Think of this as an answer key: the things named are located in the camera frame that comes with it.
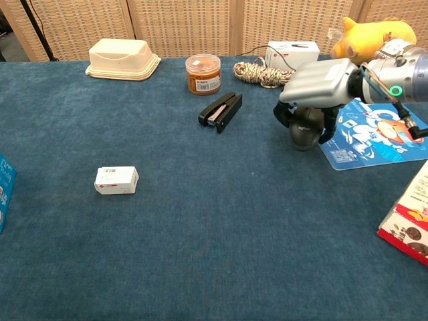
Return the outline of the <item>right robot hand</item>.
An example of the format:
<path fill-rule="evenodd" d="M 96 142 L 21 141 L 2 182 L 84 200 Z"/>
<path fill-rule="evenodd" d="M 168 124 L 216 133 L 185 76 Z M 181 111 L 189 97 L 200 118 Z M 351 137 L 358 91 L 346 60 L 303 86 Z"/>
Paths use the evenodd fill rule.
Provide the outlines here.
<path fill-rule="evenodd" d="M 274 108 L 294 148 L 310 150 L 329 141 L 339 110 L 357 97 L 352 83 L 358 67 L 348 58 L 302 64 L 290 77 Z"/>

